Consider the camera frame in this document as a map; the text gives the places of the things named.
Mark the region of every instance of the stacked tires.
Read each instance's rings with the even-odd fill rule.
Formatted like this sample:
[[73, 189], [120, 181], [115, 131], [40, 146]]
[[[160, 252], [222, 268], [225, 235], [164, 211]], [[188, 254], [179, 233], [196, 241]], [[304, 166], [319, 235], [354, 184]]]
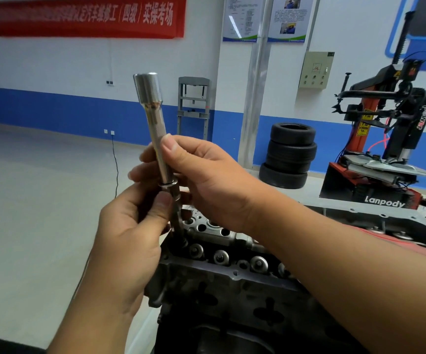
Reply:
[[304, 124], [274, 124], [259, 179], [285, 189], [302, 188], [316, 155], [315, 134], [315, 129]]

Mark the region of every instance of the tile floor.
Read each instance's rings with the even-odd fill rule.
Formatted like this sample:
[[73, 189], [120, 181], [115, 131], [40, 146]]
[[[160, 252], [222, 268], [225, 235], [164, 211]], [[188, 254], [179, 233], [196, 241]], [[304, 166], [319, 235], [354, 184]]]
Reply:
[[[115, 142], [119, 191], [142, 149]], [[0, 125], [1, 338], [47, 347], [80, 279], [99, 210], [114, 197], [115, 176], [110, 141]], [[303, 189], [282, 191], [318, 196], [321, 183], [309, 177]], [[157, 314], [143, 304], [127, 353], [150, 352]]]

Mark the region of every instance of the warning label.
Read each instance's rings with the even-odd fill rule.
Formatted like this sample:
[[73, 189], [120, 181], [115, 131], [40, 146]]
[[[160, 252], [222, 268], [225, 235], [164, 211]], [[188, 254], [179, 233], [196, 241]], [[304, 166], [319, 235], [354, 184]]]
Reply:
[[[366, 112], [372, 112], [370, 109], [364, 109]], [[362, 120], [372, 120], [374, 116], [362, 116]], [[369, 134], [370, 125], [360, 122], [356, 136], [365, 136]]]

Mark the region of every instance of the left hand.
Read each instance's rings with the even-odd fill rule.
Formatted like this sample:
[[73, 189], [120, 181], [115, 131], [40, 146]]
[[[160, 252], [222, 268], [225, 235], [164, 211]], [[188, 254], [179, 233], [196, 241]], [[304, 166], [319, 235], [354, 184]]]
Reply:
[[173, 203], [168, 192], [156, 195], [156, 189], [156, 179], [133, 184], [101, 210], [90, 261], [75, 301], [115, 306], [123, 314], [137, 312], [144, 287], [159, 262], [159, 236]]

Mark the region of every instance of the white wall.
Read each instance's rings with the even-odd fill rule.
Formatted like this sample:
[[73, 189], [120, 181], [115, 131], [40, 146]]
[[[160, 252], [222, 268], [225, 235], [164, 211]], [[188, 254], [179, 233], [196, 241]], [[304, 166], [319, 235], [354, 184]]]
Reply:
[[[0, 38], [0, 88], [138, 101], [133, 74], [157, 72], [168, 105], [177, 105], [179, 77], [211, 79], [214, 108], [223, 5], [187, 0], [178, 40]], [[106, 85], [110, 63], [115, 87]]]
[[[261, 114], [344, 123], [343, 116], [331, 114], [334, 94], [346, 72], [352, 72], [351, 85], [390, 64], [384, 50], [400, 1], [321, 0], [310, 51], [336, 52], [327, 88], [298, 90], [306, 44], [273, 44]], [[426, 72], [415, 85], [426, 88]]]

